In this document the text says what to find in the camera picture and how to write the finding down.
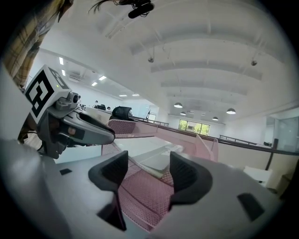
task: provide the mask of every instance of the pink mesh basket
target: pink mesh basket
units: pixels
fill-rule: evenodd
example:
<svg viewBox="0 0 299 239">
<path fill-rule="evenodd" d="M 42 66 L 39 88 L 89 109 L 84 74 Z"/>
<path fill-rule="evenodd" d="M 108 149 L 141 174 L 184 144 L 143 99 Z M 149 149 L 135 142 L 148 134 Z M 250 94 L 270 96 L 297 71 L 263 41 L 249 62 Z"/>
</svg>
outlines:
<svg viewBox="0 0 299 239">
<path fill-rule="evenodd" d="M 208 147 L 197 134 L 156 124 L 113 119 L 108 122 L 108 126 L 115 131 L 117 139 L 155 136 L 183 146 L 183 153 L 207 160 L 218 159 L 218 141 L 213 138 L 204 138 L 211 143 L 211 147 Z M 119 151 L 119 148 L 114 143 L 102 146 L 103 155 L 115 151 Z M 169 171 L 161 178 L 155 178 L 130 159 L 128 172 L 118 192 L 123 213 L 149 232 L 168 211 L 173 180 Z"/>
</svg>

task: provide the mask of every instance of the ceiling light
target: ceiling light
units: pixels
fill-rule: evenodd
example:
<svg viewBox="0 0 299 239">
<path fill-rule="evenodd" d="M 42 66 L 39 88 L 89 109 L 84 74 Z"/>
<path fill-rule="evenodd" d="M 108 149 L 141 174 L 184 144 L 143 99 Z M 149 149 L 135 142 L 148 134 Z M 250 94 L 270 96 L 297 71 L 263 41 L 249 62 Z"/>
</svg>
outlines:
<svg viewBox="0 0 299 239">
<path fill-rule="evenodd" d="M 179 102 L 175 103 L 174 107 L 176 107 L 176 108 L 183 108 L 182 104 L 179 103 Z"/>
<path fill-rule="evenodd" d="M 235 114 L 235 109 L 229 108 L 228 111 L 226 111 L 228 114 Z"/>
<path fill-rule="evenodd" d="M 105 80 L 107 77 L 106 76 L 102 76 L 99 78 L 99 80 Z"/>
</svg>

